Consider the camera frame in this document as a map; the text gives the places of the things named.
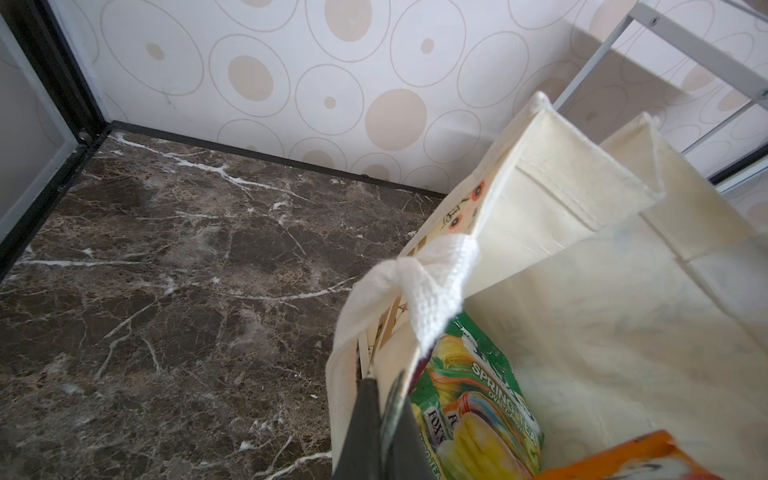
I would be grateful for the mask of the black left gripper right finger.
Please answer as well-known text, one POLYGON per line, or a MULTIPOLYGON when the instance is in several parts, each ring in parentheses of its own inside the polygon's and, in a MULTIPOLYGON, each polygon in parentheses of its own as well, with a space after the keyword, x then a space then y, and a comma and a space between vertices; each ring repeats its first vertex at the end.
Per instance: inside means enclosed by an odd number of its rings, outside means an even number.
POLYGON ((380 478, 433 479, 423 439, 407 395, 406 372, 401 371, 387 397, 381 423, 380 478))

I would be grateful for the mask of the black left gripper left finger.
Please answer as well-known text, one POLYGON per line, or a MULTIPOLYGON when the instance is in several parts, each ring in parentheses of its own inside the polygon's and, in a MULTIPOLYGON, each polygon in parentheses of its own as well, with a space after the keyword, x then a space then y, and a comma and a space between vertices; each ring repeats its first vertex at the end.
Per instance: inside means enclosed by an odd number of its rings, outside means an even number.
POLYGON ((362 380, 333 480, 375 480, 382 474, 381 417, 375 379, 362 380))

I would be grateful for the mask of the green yellow snack bag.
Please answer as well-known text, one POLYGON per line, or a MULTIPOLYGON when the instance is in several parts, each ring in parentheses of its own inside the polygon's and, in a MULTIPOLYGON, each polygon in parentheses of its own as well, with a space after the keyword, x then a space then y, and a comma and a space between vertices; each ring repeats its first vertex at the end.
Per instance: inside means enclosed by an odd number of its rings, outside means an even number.
POLYGON ((544 434, 506 356, 465 313, 450 320, 410 393, 434 479, 531 479, 544 434))

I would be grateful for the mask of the orange pink snack bag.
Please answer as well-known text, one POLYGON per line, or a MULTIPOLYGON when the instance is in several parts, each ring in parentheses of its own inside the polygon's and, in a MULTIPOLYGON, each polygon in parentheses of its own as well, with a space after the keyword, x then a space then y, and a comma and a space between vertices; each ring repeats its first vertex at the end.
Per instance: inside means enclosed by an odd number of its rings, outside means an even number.
POLYGON ((574 464, 544 471, 536 479, 721 480, 721 477, 681 450, 669 432, 658 430, 574 464))

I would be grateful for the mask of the floral canvas grocery bag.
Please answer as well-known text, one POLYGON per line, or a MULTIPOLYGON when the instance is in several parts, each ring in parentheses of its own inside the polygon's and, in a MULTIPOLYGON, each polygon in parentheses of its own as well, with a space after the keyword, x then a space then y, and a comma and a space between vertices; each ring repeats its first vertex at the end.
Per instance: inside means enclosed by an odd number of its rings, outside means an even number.
POLYGON ((326 365, 332 472, 359 383, 376 380, 382 423, 461 313, 512 367, 540 473, 666 430, 721 479, 766 477, 767 238, 651 116, 597 144, 533 95, 353 286, 326 365))

